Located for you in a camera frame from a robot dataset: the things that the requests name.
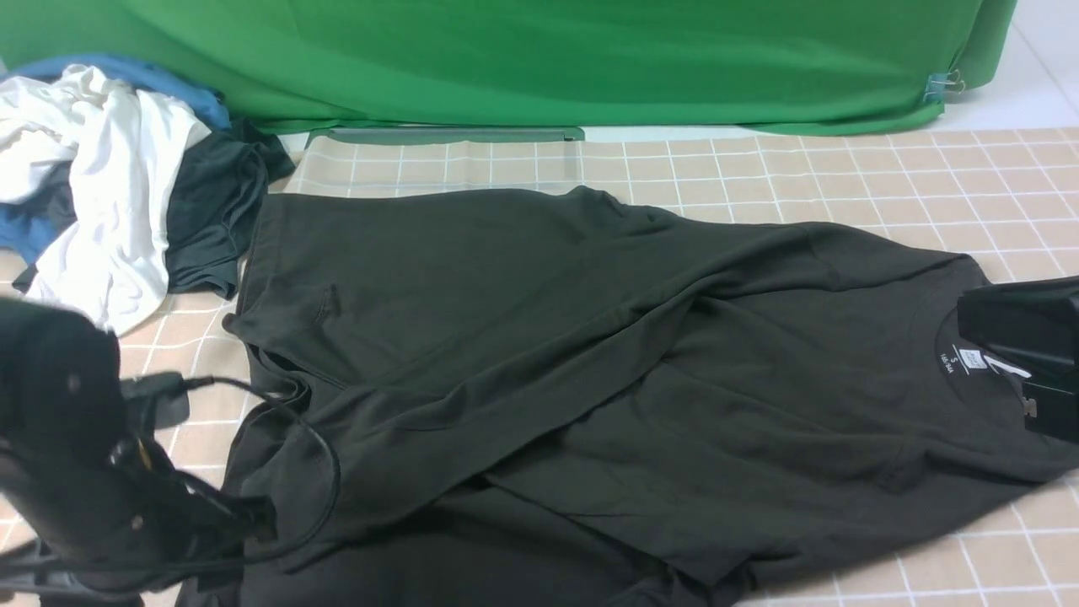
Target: black t-shirt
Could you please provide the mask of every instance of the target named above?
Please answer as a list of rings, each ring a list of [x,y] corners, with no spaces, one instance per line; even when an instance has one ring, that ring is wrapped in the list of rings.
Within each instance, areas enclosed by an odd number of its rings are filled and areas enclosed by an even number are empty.
[[[227,329],[343,491],[222,605],[730,605],[943,535],[1079,465],[971,367],[954,308],[983,284],[964,254],[587,188],[271,195]],[[325,465],[260,408],[226,486],[271,495],[287,541]]]

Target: wrinkled fabric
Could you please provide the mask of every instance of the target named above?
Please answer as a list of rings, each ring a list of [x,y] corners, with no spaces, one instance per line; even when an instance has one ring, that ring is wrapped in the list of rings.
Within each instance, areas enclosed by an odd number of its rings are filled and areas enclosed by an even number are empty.
[[[210,290],[231,299],[240,280],[237,262],[250,244],[262,196],[270,182],[295,168],[281,139],[246,122],[192,146],[180,163],[165,221],[168,291]],[[46,217],[60,232],[76,222],[76,215],[67,166],[56,173],[63,181],[41,188],[24,207]],[[25,292],[36,273],[28,266],[13,286]]]
[[[268,195],[224,328],[341,495],[300,551],[178,604],[728,607],[942,536],[1079,466],[1009,378],[952,363],[985,284],[966,254],[587,188]],[[241,425],[224,488],[269,496],[279,542],[328,483],[284,416]]]
[[[93,66],[101,70],[106,78],[123,80],[135,88],[153,91],[169,97],[176,97],[188,104],[195,116],[214,129],[228,130],[229,110],[221,102],[221,94],[208,86],[185,80],[160,65],[107,53],[86,53],[79,55],[63,55],[50,57],[30,64],[18,66],[5,74],[0,81],[15,75],[52,82],[60,78],[64,70],[72,65]]]
[[[52,169],[70,160],[79,217],[38,258],[27,296],[121,335],[149,318],[168,285],[165,215],[176,173],[185,150],[209,133],[185,102],[93,67],[72,66],[51,84],[0,82],[0,166]],[[21,155],[28,140],[40,153]]]

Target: black mount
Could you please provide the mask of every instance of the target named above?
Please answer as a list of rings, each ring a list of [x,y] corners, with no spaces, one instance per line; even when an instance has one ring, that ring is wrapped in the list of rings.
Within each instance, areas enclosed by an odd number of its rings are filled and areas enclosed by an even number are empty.
[[[964,340],[1030,374],[1026,429],[1079,443],[1079,278],[975,288],[957,312]]]

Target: pile of clothes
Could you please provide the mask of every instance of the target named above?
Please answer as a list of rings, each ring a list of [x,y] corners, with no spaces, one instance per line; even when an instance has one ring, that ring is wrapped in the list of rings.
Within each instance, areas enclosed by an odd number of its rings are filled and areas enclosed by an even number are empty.
[[[281,141],[230,121],[215,91],[114,55],[0,78],[0,247],[15,287],[118,334],[166,292],[231,298]]]

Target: size tag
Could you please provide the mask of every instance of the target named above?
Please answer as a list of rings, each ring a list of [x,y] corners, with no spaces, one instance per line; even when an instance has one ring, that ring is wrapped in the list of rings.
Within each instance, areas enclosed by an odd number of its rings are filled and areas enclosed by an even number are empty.
[[[967,369],[989,369],[980,350],[959,350],[959,356],[962,357],[962,363]]]

